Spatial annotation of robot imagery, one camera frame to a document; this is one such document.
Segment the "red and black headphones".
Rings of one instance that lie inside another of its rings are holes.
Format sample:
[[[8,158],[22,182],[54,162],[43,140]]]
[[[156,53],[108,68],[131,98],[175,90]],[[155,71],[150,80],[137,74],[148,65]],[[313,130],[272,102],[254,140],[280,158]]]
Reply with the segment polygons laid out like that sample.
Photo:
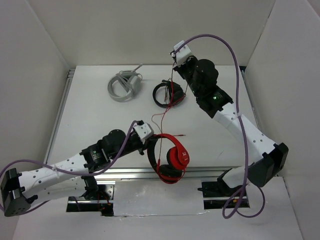
[[[156,160],[155,147],[158,140],[170,140],[174,147],[170,148],[166,154],[167,164],[161,165],[161,160]],[[185,174],[186,168],[190,162],[190,156],[186,148],[174,136],[168,133],[154,134],[147,141],[147,158],[152,169],[158,175],[161,181],[172,185],[177,183]]]

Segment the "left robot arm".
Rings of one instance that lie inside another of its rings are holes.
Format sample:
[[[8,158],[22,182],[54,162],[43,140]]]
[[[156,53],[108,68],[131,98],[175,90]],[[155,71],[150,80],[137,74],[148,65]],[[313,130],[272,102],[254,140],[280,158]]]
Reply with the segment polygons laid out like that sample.
[[[49,201],[65,197],[93,199],[99,187],[95,179],[119,158],[134,151],[140,154],[154,135],[147,125],[134,126],[123,132],[115,129],[80,153],[52,165],[34,161],[40,167],[18,171],[16,160],[1,170],[1,211],[6,217],[30,213]]]

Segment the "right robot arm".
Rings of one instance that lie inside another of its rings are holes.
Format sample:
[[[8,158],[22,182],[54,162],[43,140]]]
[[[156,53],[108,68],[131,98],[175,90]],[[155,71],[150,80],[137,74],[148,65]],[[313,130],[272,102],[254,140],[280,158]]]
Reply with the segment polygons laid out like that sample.
[[[262,133],[236,109],[233,99],[217,85],[218,71],[212,61],[194,55],[173,57],[174,71],[188,84],[197,105],[212,119],[225,127],[245,145],[245,165],[225,171],[217,179],[217,189],[231,196],[243,184],[264,187],[284,168],[289,148]]]

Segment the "white cover plate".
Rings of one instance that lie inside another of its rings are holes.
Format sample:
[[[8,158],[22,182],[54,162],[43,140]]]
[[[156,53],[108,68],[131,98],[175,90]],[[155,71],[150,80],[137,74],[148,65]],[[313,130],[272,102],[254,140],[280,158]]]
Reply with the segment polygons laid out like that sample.
[[[183,216],[203,214],[204,200],[198,191],[200,180],[166,184],[160,180],[117,181],[113,212],[117,217]]]

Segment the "aluminium rail frame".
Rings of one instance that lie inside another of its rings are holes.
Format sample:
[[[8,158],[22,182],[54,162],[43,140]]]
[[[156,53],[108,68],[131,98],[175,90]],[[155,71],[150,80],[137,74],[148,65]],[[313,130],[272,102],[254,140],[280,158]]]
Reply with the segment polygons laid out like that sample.
[[[117,66],[78,66],[75,69],[48,154],[48,164],[74,156],[113,130],[127,133],[134,120],[149,124],[161,120],[162,110],[154,103],[152,91],[169,67],[143,67],[141,92],[134,99],[122,103],[112,100],[107,91],[108,79],[117,70]],[[210,177],[214,173],[223,174],[229,169],[244,166],[244,145],[219,122],[207,116],[190,91],[181,106],[165,114],[163,132],[175,136],[186,148],[190,157],[184,174],[186,178]],[[161,165],[168,163],[167,152],[174,146],[165,138],[157,141],[155,158],[160,159]],[[143,153],[134,151],[122,156],[96,180],[135,178],[161,181],[149,163],[147,150]],[[210,196],[220,197],[222,205],[230,209],[248,205],[247,197],[239,199],[238,190],[226,195],[218,189],[218,182],[213,185]]]

